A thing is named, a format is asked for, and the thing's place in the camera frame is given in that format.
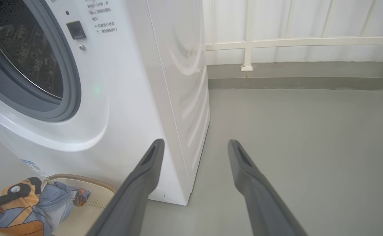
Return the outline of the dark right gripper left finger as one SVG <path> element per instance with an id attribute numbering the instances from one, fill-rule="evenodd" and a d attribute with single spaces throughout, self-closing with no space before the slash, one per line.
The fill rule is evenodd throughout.
<path id="1" fill-rule="evenodd" d="M 158 186 L 165 142 L 156 139 L 129 174 L 88 236 L 139 236 L 149 195 Z"/>

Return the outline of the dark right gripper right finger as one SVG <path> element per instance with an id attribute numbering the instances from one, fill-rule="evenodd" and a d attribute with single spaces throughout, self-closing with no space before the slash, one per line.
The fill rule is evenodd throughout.
<path id="1" fill-rule="evenodd" d="M 243 146 L 231 139 L 228 155 L 237 190 L 244 196 L 254 236 L 307 236 Z"/>

